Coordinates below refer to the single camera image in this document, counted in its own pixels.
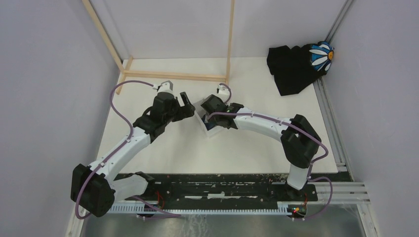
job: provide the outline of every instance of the blue and white flower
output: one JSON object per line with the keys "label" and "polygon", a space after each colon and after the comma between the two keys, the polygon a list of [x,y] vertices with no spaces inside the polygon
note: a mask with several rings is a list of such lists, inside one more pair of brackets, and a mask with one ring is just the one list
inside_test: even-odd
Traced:
{"label": "blue and white flower", "polygon": [[330,68],[333,58],[333,47],[330,46],[327,42],[320,42],[319,45],[313,44],[311,46],[311,65],[317,71],[320,71],[322,68],[327,72]]}

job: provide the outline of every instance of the black base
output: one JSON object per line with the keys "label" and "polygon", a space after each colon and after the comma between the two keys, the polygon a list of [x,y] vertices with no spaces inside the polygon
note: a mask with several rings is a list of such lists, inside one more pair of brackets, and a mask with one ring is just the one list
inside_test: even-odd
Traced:
{"label": "black base", "polygon": [[[291,197],[287,194],[285,181],[288,174],[148,174],[155,179],[141,196],[145,200],[157,200],[157,191],[165,200],[164,209],[277,209],[277,202],[317,201],[314,185],[305,185],[303,195]],[[119,174],[117,179],[129,174]],[[313,174],[312,177],[327,176],[332,181],[350,182],[348,172],[337,174]],[[224,193],[226,197],[208,198],[208,194]]]}

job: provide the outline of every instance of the gray wall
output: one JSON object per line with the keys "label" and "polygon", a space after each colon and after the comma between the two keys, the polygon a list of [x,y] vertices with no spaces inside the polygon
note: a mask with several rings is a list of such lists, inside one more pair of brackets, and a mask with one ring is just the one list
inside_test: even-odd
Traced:
{"label": "gray wall", "polygon": [[[91,0],[122,58],[226,57],[230,0]],[[236,0],[233,57],[324,40],[344,0]]]}
{"label": "gray wall", "polygon": [[357,180],[383,236],[418,236],[419,1],[359,0],[325,77]]}
{"label": "gray wall", "polygon": [[0,235],[63,236],[117,69],[80,0],[2,2],[0,32]]}

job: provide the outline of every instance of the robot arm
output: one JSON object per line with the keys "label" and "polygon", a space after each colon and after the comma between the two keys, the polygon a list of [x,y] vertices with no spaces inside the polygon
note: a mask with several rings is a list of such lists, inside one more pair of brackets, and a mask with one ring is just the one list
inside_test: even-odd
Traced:
{"label": "robot arm", "polygon": [[296,115],[294,118],[280,118],[263,115],[241,104],[231,103],[226,105],[215,95],[210,95],[201,106],[208,115],[215,113],[208,119],[210,123],[215,123],[227,129],[254,131],[281,142],[287,160],[291,163],[287,184],[294,190],[301,190],[304,187],[307,182],[311,160],[317,153],[319,145],[286,125],[292,124],[321,142],[319,135],[304,116]]}
{"label": "robot arm", "polygon": [[[148,183],[153,182],[153,179],[142,172],[128,178],[116,181],[114,179],[138,152],[150,145],[165,131],[165,127],[170,122],[180,121],[194,114],[195,108],[185,92],[180,94],[184,103],[184,106],[180,106],[173,95],[173,84],[170,81],[163,82],[156,88],[158,94],[154,98],[153,106],[146,109],[143,115],[134,122],[133,134],[130,138],[126,135],[102,158],[87,167],[79,164],[73,170],[71,199],[76,201],[87,177],[99,167],[88,181],[80,200],[80,205],[97,217],[103,216],[114,202],[145,192]],[[103,162],[108,156],[111,156],[110,159]]]}

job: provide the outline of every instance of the wooden stick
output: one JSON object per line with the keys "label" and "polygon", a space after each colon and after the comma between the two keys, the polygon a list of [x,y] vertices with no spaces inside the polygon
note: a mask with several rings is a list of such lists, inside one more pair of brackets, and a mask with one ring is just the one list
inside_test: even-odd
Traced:
{"label": "wooden stick", "polygon": [[228,31],[227,72],[225,74],[225,83],[227,85],[228,85],[228,80],[230,79],[230,57],[231,57],[231,39],[233,37],[234,3],[235,3],[235,0],[231,0],[230,29]]}
{"label": "wooden stick", "polygon": [[[129,70],[129,68],[131,67],[131,64],[132,64],[132,61],[134,60],[134,58],[132,57],[132,55],[129,57],[129,59],[128,59],[128,62],[126,63],[126,66],[125,66],[125,70]],[[126,74],[124,73],[125,72],[125,70],[122,72],[122,78],[121,78],[121,81],[119,81],[118,82],[118,84],[119,83],[121,83],[121,82],[124,82],[125,81],[125,79],[126,79]],[[124,85],[121,85],[120,87],[118,87],[117,88],[117,91],[115,92],[117,95],[119,95],[120,94],[120,92],[121,92],[121,90],[122,90],[122,87],[123,87]]]}
{"label": "wooden stick", "polygon": [[222,75],[166,73],[166,72],[131,71],[131,70],[125,70],[124,74],[127,77],[137,77],[137,78],[163,78],[163,79],[204,80],[204,81],[225,82],[225,76],[222,76]]}
{"label": "wooden stick", "polygon": [[98,29],[100,35],[102,36],[103,41],[105,42],[106,46],[108,47],[109,52],[111,53],[112,57],[114,58],[115,63],[117,64],[119,70],[121,72],[124,71],[124,67],[122,66],[121,59],[115,50],[114,45],[111,42],[108,34],[106,33],[105,28],[103,27],[102,23],[99,20],[99,17],[96,14],[96,11],[93,9],[93,6],[90,3],[90,0],[82,0],[84,7],[86,8],[87,12],[89,13],[92,21],[94,22],[96,28]]}

